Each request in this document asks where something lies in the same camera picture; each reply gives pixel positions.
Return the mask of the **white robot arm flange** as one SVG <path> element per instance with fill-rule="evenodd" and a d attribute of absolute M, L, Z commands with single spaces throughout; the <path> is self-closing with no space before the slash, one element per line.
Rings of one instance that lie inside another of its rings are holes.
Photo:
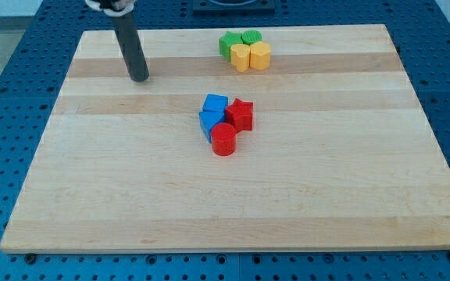
<path fill-rule="evenodd" d="M 94 11 L 104 12 L 111 17 L 121 17 L 134 10 L 136 0 L 85 0 L 84 2 Z"/>

